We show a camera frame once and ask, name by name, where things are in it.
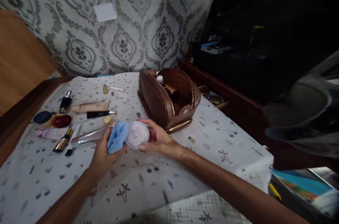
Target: patterned tablecloth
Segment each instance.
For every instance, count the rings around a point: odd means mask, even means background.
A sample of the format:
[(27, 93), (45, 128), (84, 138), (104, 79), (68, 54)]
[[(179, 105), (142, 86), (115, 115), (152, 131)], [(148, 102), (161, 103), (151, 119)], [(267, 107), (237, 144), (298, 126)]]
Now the patterned tablecloth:
[[(77, 77), (59, 86), (40, 111), (57, 112), (60, 99), (72, 90), (73, 104), (108, 98), (109, 109), (118, 111), (112, 115), (114, 120), (132, 122), (140, 116), (147, 118), (137, 95), (138, 80), (139, 73), (134, 72), (101, 78)], [(112, 96), (110, 90), (104, 95), (103, 84), (126, 91), (115, 91)], [(102, 117), (87, 120), (85, 113), (69, 114), (79, 135), (104, 126)], [(1, 223), (35, 223), (91, 162), (95, 144), (79, 147), (65, 157), (67, 149), (61, 154), (53, 153), (56, 143), (35, 137), (37, 129), (40, 127), (34, 123), (27, 127), (0, 169)], [(273, 156), (205, 98), (201, 98), (192, 124), (172, 137), (267, 192)], [(112, 223), (142, 215), (167, 223), (245, 220), (178, 163), (157, 153), (129, 150), (93, 188), (75, 223)]]

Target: gold lipstick tube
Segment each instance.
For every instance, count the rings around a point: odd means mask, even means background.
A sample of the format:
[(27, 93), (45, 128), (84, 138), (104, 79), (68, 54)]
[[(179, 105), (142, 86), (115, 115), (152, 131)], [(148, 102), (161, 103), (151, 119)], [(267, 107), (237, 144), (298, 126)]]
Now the gold lipstick tube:
[(58, 143), (53, 149), (53, 152), (61, 153), (65, 149), (68, 141), (70, 140), (72, 133), (73, 129), (69, 128), (65, 135), (58, 141)]

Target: red compact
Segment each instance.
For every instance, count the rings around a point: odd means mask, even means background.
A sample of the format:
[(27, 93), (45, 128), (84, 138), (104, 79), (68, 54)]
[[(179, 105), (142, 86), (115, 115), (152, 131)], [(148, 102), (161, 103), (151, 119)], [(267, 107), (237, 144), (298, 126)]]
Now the red compact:
[(63, 128), (71, 124), (72, 118), (69, 115), (57, 116), (52, 119), (54, 128)]

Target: hand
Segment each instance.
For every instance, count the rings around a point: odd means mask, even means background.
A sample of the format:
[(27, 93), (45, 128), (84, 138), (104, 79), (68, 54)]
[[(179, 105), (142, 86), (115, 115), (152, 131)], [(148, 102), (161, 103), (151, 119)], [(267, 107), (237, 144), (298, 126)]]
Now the hand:
[(182, 154), (184, 147), (155, 122), (150, 119), (139, 119), (137, 121), (149, 125), (149, 140), (148, 143), (139, 145), (141, 151), (157, 151), (174, 159)]
[(110, 167), (121, 157), (124, 151), (128, 146), (123, 146), (118, 152), (113, 154), (108, 153), (107, 141), (112, 132), (113, 127), (108, 127), (101, 137), (101, 139), (96, 143), (95, 151), (93, 154), (92, 162), (88, 167), (91, 175), (94, 179), (100, 180), (110, 169)]

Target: perfume bottle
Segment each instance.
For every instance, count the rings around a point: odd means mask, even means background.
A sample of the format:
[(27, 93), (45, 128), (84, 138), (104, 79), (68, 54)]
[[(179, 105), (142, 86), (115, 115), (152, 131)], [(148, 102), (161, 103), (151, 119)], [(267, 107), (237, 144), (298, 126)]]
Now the perfume bottle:
[(170, 98), (172, 98), (171, 91), (167, 88), (167, 85), (163, 82), (163, 76), (157, 76), (156, 78), (157, 82), (165, 89), (166, 93)]
[(103, 85), (103, 93), (108, 94), (108, 89), (106, 85)]
[(72, 99), (71, 99), (71, 93), (72, 91), (67, 91), (67, 94), (63, 97), (63, 100), (61, 101), (59, 113), (67, 113), (68, 109), (70, 108)]

